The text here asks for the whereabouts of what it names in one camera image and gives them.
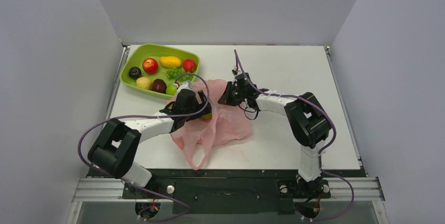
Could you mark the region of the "green fake lime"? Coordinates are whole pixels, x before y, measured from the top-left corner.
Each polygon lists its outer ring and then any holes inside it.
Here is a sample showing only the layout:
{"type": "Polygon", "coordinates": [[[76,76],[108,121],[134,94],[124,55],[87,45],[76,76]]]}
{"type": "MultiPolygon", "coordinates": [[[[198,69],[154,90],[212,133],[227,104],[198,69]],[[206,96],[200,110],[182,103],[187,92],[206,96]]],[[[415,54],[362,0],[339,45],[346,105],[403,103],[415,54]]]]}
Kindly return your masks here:
{"type": "Polygon", "coordinates": [[[166,87],[165,94],[174,96],[177,92],[178,85],[175,83],[171,83],[166,87]]]}

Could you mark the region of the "yellow green fake fruit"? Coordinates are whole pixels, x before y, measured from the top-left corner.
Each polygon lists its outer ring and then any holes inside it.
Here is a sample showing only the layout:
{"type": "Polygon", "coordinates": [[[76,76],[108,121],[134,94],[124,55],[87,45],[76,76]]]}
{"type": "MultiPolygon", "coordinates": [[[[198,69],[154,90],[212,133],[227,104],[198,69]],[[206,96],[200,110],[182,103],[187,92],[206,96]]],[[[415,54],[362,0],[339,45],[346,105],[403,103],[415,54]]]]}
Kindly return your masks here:
{"type": "Polygon", "coordinates": [[[211,119],[213,118],[213,114],[210,112],[210,113],[207,113],[207,114],[204,114],[204,115],[202,115],[201,117],[200,117],[200,119],[202,120],[202,121],[210,121],[211,119]]]}

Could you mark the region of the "pink plastic bag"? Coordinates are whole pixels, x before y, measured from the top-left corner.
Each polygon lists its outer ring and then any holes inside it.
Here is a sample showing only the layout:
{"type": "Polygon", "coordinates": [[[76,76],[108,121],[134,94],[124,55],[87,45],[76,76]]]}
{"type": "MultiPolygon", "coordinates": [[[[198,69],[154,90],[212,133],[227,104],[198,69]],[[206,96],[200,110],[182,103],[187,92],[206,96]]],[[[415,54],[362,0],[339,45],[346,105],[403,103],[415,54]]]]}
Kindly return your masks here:
{"type": "Polygon", "coordinates": [[[205,167],[213,147],[249,138],[253,133],[243,110],[217,103],[227,81],[210,79],[206,83],[209,87],[211,116],[185,122],[183,127],[171,133],[173,142],[182,150],[194,170],[205,167]]]}

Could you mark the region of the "small red fake fruit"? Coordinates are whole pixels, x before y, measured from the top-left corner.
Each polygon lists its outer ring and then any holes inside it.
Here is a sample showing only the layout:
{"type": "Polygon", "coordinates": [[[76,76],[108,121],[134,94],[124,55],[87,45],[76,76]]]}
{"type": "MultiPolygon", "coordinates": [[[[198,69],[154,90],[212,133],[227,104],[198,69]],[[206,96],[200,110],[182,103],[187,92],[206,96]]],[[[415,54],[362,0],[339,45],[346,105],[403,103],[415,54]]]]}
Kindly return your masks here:
{"type": "Polygon", "coordinates": [[[191,59],[185,59],[182,63],[185,72],[194,73],[197,70],[197,64],[191,59]]]}

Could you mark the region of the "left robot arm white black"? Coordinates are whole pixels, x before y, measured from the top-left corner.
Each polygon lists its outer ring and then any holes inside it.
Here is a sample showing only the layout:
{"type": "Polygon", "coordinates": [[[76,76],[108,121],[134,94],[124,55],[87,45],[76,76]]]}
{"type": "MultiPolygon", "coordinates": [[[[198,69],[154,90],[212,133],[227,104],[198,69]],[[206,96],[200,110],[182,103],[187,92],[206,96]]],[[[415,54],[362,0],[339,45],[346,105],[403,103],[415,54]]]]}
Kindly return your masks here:
{"type": "Polygon", "coordinates": [[[156,193],[152,173],[135,162],[140,143],[150,138],[170,134],[186,122],[211,113],[209,97],[204,91],[185,88],[177,93],[176,100],[151,116],[123,122],[107,121],[89,149],[87,158],[92,164],[116,179],[136,184],[136,191],[144,198],[156,193]]]}

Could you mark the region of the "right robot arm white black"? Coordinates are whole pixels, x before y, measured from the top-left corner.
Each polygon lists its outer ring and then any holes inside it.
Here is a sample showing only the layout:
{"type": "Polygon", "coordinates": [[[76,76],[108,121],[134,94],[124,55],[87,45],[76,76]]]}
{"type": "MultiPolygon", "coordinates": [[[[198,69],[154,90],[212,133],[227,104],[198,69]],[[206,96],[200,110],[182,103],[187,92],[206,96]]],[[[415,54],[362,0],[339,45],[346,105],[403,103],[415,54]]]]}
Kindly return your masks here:
{"type": "Polygon", "coordinates": [[[299,98],[287,97],[268,89],[258,89],[249,81],[247,73],[237,75],[234,81],[227,83],[218,103],[228,106],[245,103],[256,112],[268,111],[285,116],[301,146],[297,192],[306,198],[318,196],[324,189],[320,149],[332,128],[318,100],[310,92],[299,98]]]}

